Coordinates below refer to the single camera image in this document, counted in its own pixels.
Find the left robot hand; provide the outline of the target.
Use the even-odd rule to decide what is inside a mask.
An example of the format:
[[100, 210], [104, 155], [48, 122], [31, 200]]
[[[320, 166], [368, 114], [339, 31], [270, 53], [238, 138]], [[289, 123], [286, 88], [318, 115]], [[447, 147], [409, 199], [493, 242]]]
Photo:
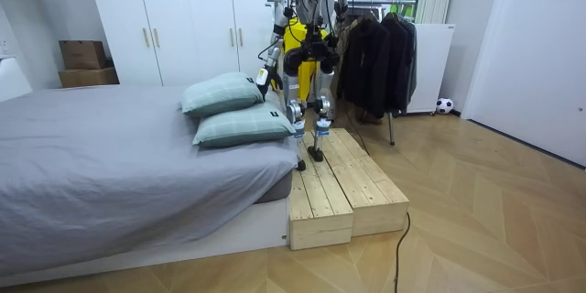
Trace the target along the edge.
[[261, 92], [263, 100], [266, 99], [266, 94], [269, 87], [272, 87], [276, 91], [283, 90], [283, 82], [277, 73], [277, 69], [275, 67], [266, 65], [261, 68], [258, 75], [256, 76], [255, 84]]

